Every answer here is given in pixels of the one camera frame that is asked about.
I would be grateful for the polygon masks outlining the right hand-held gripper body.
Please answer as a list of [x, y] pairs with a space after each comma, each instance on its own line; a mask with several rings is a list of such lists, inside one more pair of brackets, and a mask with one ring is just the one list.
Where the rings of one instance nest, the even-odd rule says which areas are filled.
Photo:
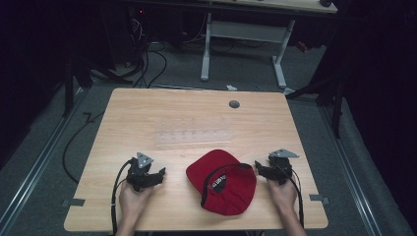
[[285, 148], [272, 151], [268, 155], [269, 170], [267, 177], [277, 181], [279, 185], [284, 184], [293, 173], [290, 158], [298, 158], [299, 155]]

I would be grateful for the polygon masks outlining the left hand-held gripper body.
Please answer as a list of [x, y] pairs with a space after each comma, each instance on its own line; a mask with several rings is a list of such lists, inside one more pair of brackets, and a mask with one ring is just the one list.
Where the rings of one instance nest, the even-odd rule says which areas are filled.
[[151, 163], [153, 159], [141, 152], [137, 153], [137, 157], [132, 159], [132, 164], [128, 170], [126, 180], [129, 184], [132, 185], [133, 189], [136, 192], [139, 192], [141, 189], [149, 188], [145, 187], [145, 180], [147, 176], [150, 176], [149, 170], [151, 168]]

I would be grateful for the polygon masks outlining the red cap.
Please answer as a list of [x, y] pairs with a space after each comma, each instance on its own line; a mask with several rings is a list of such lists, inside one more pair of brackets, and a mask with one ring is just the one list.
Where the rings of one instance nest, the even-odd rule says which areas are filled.
[[186, 175], [201, 194], [201, 207], [226, 216], [243, 213], [257, 186], [253, 167], [223, 149], [203, 155], [187, 167]]

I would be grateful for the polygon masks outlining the person's left hand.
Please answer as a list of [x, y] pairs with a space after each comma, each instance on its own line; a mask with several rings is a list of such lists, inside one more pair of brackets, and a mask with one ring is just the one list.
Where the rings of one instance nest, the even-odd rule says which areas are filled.
[[119, 195], [119, 203], [123, 216], [139, 216], [146, 208], [148, 199], [153, 188], [144, 188], [139, 192], [135, 191], [133, 186], [127, 182], [122, 184]]

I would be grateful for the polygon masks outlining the person's right hand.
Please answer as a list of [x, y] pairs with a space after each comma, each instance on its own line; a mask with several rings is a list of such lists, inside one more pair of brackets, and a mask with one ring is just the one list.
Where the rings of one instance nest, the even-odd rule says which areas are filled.
[[268, 180], [268, 186], [272, 198], [272, 202], [276, 206], [281, 215], [294, 213], [295, 200], [297, 192], [290, 180], [284, 184], [278, 185], [275, 181]]

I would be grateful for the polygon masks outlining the black metal stand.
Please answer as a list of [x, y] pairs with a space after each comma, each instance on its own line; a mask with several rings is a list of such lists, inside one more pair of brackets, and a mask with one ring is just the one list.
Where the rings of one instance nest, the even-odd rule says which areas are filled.
[[316, 103], [318, 106], [333, 107], [332, 115], [330, 118], [330, 128], [333, 134], [339, 139], [339, 123], [342, 115], [341, 106], [343, 98], [344, 81], [342, 79], [325, 79], [319, 82], [314, 82], [306, 87], [297, 89], [285, 97], [287, 99], [293, 99], [302, 94], [314, 93], [318, 94]]
[[65, 109], [63, 116], [68, 117], [74, 106], [74, 81], [83, 89], [92, 86], [89, 67], [84, 58], [70, 57], [64, 66]]

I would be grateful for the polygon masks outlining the white-framed desk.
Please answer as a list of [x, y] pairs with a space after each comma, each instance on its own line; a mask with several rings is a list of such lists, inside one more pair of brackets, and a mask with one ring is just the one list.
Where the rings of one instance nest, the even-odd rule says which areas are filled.
[[[285, 13], [307, 13], [319, 16], [335, 15], [336, 6], [332, 0], [202, 0], [209, 7], [249, 7], [253, 10], [282, 10]], [[201, 80], [209, 79], [210, 43], [214, 37], [278, 43], [276, 54], [271, 57], [277, 84], [286, 89], [281, 61], [296, 20], [291, 17], [284, 26], [264, 23], [238, 23], [236, 20], [214, 20], [211, 13], [206, 16], [205, 51], [203, 55]]]

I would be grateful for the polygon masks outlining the metal floor rail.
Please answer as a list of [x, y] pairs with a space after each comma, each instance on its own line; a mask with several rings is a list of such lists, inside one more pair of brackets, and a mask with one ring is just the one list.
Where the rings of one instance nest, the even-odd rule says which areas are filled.
[[61, 88], [44, 111], [34, 120], [30, 131], [0, 171], [0, 236], [7, 236], [25, 207], [75, 110], [89, 90], [77, 88], [75, 103], [64, 115], [65, 91]]
[[363, 221], [363, 224], [368, 232], [369, 236], [383, 236], [379, 223], [377, 222], [373, 211], [371, 210], [368, 198], [366, 197], [362, 186], [352, 168], [349, 161], [347, 152], [343, 146], [340, 138], [338, 138], [332, 129], [331, 118], [326, 108], [318, 108], [322, 119], [325, 122], [328, 133], [331, 137], [332, 143], [335, 146], [337, 157], [340, 162], [341, 172], [345, 177], [345, 181], [359, 212], [359, 215]]

